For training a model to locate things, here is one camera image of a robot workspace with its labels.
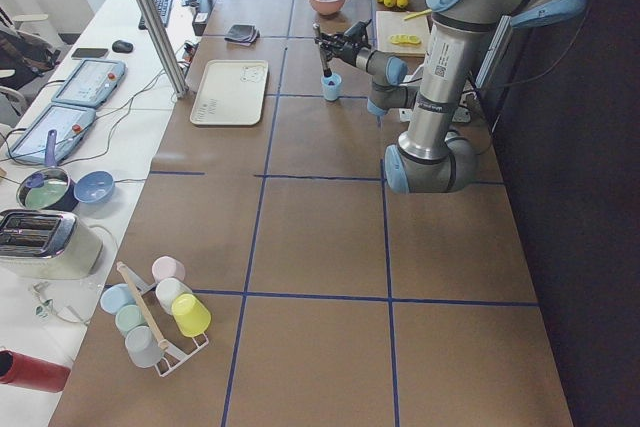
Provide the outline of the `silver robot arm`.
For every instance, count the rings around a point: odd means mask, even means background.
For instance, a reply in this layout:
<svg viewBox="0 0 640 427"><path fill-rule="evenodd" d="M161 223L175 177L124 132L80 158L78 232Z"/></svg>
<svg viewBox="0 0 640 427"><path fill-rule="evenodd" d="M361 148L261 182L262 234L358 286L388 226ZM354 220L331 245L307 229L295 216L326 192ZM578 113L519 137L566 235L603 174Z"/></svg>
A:
<svg viewBox="0 0 640 427"><path fill-rule="evenodd" d="M452 126L452 119L482 38L508 16L515 28L550 25L580 14L587 0L426 0L433 29L417 86L404 83L407 65L375 50L367 25L344 33L314 31L321 62L334 58L372 79L368 110L382 116L395 108L412 111L407 131L387 147L385 177L398 193L449 193L475 177L477 155Z"/></svg>

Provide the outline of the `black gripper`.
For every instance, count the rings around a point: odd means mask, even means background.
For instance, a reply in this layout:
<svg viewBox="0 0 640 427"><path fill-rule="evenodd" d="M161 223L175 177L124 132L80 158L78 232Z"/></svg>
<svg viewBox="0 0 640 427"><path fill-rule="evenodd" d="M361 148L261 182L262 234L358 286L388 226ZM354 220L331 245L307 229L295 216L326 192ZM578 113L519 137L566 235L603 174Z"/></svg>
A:
<svg viewBox="0 0 640 427"><path fill-rule="evenodd" d="M320 33L314 37L314 43L330 44L330 46L319 45L320 54L324 58L339 58L353 67L357 66L357 59L360 52L363 49L366 51L371 49L366 35L347 36L343 33L333 35Z"/></svg>

